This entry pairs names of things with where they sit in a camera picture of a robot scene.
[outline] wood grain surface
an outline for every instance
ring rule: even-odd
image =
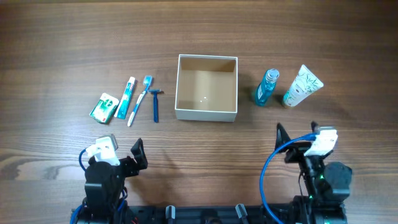
[[[144,141],[149,168],[126,180],[130,205],[259,205],[277,122],[298,137],[312,120],[339,131],[327,161],[353,169],[349,223],[398,223],[397,10],[396,1],[0,5],[0,223],[68,223],[85,196],[79,152],[111,133],[119,157]],[[176,120],[179,54],[239,58],[234,123]],[[280,99],[301,64],[325,86],[287,110]],[[249,93],[269,68],[281,76],[260,108]],[[165,92],[159,124],[150,95],[131,128],[88,116],[102,93],[121,97],[130,76],[134,104],[145,75]],[[277,156],[268,201],[298,195],[298,174]]]

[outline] blue toothbrush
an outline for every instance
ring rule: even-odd
[[[137,114],[138,107],[141,104],[142,100],[144,99],[144,96],[147,94],[148,89],[150,87],[150,84],[152,84],[152,80],[153,80],[152,76],[150,76],[150,75],[145,76],[145,78],[144,78],[144,85],[146,85],[145,90],[142,91],[142,93],[138,96],[138,100],[137,100],[136,106],[134,107],[134,109],[133,109],[133,111],[132,111],[132,113],[130,115],[130,118],[129,118],[129,121],[127,123],[127,126],[130,127],[132,122],[134,121],[134,117]]]

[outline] mouthwash bottle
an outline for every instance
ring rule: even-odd
[[[271,96],[272,92],[275,90],[276,86],[276,81],[279,78],[279,71],[272,68],[266,71],[264,74],[264,78],[262,78],[262,81],[260,85],[257,87],[257,90],[255,90],[253,97],[254,97],[254,102],[258,106],[264,106]]]

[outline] white tube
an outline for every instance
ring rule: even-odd
[[[286,108],[294,107],[322,87],[323,83],[305,65],[302,65],[282,104]]]

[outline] toothbrush head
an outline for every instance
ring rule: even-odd
[[[151,75],[146,75],[144,78],[144,85],[145,86],[150,86],[152,84],[152,76]]]

